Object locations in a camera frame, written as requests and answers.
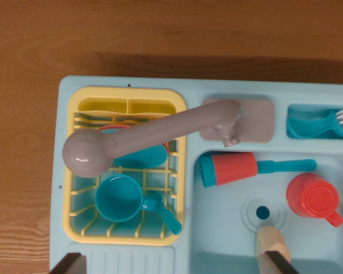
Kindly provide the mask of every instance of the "faucet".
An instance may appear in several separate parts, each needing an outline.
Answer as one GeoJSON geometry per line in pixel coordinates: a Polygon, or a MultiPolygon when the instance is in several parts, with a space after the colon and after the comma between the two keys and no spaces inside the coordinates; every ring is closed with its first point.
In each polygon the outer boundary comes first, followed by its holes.
{"type": "Polygon", "coordinates": [[[224,146],[230,147],[240,142],[234,124],[241,114],[241,104],[229,99],[109,134],[95,129],[79,130],[65,141],[63,161],[73,174],[92,178],[106,172],[114,158],[210,127],[218,130],[224,146]]]}

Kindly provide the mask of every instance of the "wood grain surface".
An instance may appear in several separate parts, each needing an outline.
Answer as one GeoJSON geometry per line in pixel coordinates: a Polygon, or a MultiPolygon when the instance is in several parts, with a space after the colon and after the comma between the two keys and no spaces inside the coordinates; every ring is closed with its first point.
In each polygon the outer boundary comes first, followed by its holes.
{"type": "Polygon", "coordinates": [[[48,273],[67,75],[343,84],[343,2],[0,0],[0,273],[48,273]]]}

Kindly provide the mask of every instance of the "teal scrub brush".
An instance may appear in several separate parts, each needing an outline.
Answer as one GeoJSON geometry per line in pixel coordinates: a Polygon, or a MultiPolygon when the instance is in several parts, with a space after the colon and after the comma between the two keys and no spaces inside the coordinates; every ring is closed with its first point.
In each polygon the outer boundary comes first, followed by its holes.
{"type": "Polygon", "coordinates": [[[343,138],[343,110],[331,110],[329,116],[320,120],[287,119],[287,129],[298,139],[309,139],[332,130],[343,138]]]}

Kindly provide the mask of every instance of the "teal mug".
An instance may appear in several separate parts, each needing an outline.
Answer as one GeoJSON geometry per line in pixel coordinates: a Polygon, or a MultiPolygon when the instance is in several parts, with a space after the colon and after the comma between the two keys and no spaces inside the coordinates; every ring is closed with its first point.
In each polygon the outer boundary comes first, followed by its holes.
{"type": "Polygon", "coordinates": [[[130,176],[116,174],[98,186],[95,206],[99,213],[111,221],[127,221],[141,210],[156,211],[158,201],[144,196],[139,184],[130,176]]]}

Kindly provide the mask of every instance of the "toy sink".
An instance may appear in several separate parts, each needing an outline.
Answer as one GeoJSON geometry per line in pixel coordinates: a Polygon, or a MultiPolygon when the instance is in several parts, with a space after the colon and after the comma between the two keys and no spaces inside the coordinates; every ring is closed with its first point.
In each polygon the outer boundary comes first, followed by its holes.
{"type": "Polygon", "coordinates": [[[338,213],[343,217],[343,140],[333,135],[299,140],[288,136],[286,130],[290,115],[326,113],[331,109],[343,109],[343,86],[66,77],[59,87],[50,268],[68,252],[80,252],[86,255],[87,272],[91,274],[258,274],[255,232],[262,225],[273,225],[283,234],[292,265],[299,273],[343,273],[343,225],[334,228],[324,219],[300,217],[286,202],[287,186],[299,172],[260,174],[204,188],[198,162],[200,155],[220,151],[250,151],[257,160],[314,159],[318,163],[315,173],[337,189],[338,213]],[[98,96],[96,90],[100,87],[103,94],[98,96]],[[160,90],[166,93],[161,96],[160,90]],[[75,100],[81,92],[86,96],[75,100]],[[178,236],[171,235],[160,219],[147,213],[119,227],[98,218],[92,205],[94,191],[103,177],[77,178],[65,168],[62,146],[67,136],[78,128],[98,128],[105,123],[101,119],[104,117],[111,116],[106,120],[110,124],[137,124],[198,107],[208,98],[271,101],[274,105],[273,137],[269,142],[247,141],[225,148],[222,142],[202,138],[196,132],[171,141],[169,160],[157,170],[123,170],[121,167],[109,170],[109,175],[128,172],[144,191],[159,190],[167,197],[165,205],[183,224],[178,236]],[[86,115],[99,117],[102,122],[90,121],[86,115]],[[261,206],[270,212],[265,220],[256,214],[261,206]]]}

